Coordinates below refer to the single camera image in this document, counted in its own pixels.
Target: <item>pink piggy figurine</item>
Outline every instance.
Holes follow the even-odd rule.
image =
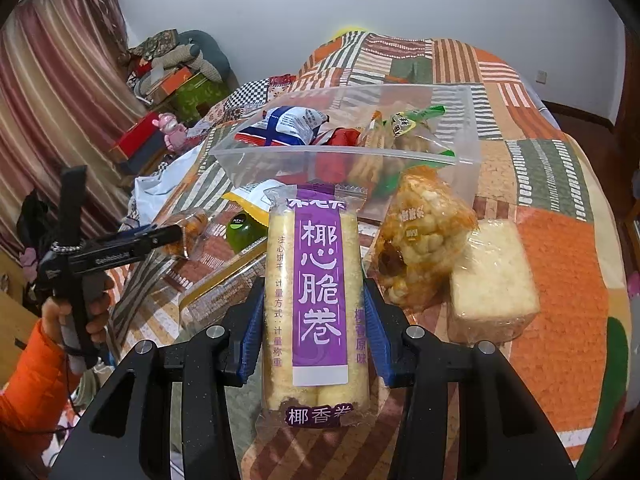
[[[154,119],[152,124],[164,133],[164,143],[171,152],[180,151],[187,138],[187,128],[178,122],[175,115],[160,114],[159,119]]]

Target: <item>orange jacket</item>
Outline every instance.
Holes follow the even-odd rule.
[[[66,405],[67,392],[75,390],[80,380],[69,372],[66,384],[65,352],[42,332],[40,323],[38,320],[33,328],[7,388],[0,394],[0,431],[25,458],[41,455],[49,447],[52,435],[13,430],[54,430]]]

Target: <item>bed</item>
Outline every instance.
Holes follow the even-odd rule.
[[[222,210],[226,201],[221,196],[232,185],[210,149],[242,118],[282,92],[389,82],[470,87],[482,148],[474,209],[478,218],[516,222],[542,308],[524,335],[502,351],[558,432],[578,476],[588,478],[615,442],[625,403],[630,312],[620,242],[586,156],[543,117],[539,98],[499,58],[456,40],[348,32],[320,46],[297,78],[247,83],[212,108],[207,120],[216,126],[164,210],[194,205]],[[375,233],[374,226],[361,225],[363,252]],[[163,346],[188,337],[180,333],[178,291],[161,279],[172,264],[154,255],[111,272],[117,304],[109,343],[118,360],[142,339]],[[444,307],[430,308],[416,321],[446,338]],[[242,477],[386,478],[404,392],[390,392],[376,378],[371,395],[378,406],[373,426],[256,431],[257,370],[245,388],[228,390]],[[455,388],[450,388],[449,400],[445,478],[452,479],[458,452]]]

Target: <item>clear plastic container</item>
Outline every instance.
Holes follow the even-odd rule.
[[[367,128],[376,110],[388,120],[393,113],[433,105],[446,108],[435,134],[455,156],[349,146],[252,146],[234,139],[236,132],[261,120],[263,111],[279,106],[320,110],[329,116],[329,124],[334,128]],[[383,84],[288,92],[257,110],[222,139],[211,154],[236,187],[268,178],[286,184],[327,180],[327,167],[333,170],[330,173],[334,180],[342,180],[332,184],[361,186],[361,182],[350,182],[348,175],[363,162],[380,168],[386,176],[409,166],[428,164],[438,168],[438,175],[469,205],[478,186],[481,162],[471,90],[456,85]],[[371,193],[359,216],[382,221],[389,195],[389,192]]]

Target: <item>electrical socket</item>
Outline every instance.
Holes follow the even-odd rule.
[[[544,70],[538,70],[538,75],[536,76],[536,83],[540,83],[542,85],[546,84],[546,72]]]

